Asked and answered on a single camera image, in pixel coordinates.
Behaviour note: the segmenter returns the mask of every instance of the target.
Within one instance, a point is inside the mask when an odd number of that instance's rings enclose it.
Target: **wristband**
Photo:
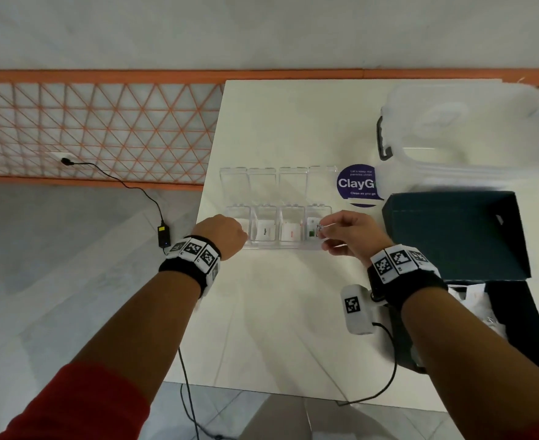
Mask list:
[[[389,247],[372,256],[371,262],[367,274],[373,295],[384,296],[398,311],[422,288],[448,290],[438,269],[415,247]]]
[[[221,254],[207,238],[186,236],[176,242],[166,254],[159,272],[181,272],[200,285],[200,298],[206,296],[218,274]]]

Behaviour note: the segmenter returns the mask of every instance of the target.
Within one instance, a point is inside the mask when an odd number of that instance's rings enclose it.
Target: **white wall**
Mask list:
[[[0,0],[0,68],[539,67],[539,0]]]

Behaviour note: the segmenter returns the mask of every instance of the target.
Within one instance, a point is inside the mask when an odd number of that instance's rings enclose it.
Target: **orange frame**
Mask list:
[[[312,69],[312,70],[0,70],[0,83],[224,83],[227,80],[502,79],[539,86],[539,68]],[[121,186],[116,181],[1,177],[0,182]],[[202,185],[125,182],[144,188],[202,191]]]

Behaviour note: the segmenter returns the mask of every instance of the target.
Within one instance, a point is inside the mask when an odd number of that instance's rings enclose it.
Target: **black handle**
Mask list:
[[[385,149],[385,152],[383,151],[383,137],[381,136],[381,122],[383,121],[383,116],[379,117],[379,120],[377,121],[377,150],[380,154],[380,159],[382,161],[388,160],[391,156],[394,155],[394,153],[391,151],[390,147],[387,147]]]

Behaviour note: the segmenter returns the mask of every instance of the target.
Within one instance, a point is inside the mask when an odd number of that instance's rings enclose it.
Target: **clear plastic storage box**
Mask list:
[[[405,83],[378,123],[377,185],[502,188],[539,177],[539,90],[495,81]]]
[[[336,175],[336,167],[222,168],[225,215],[249,236],[245,247],[318,249],[318,223],[332,213],[325,192]]]

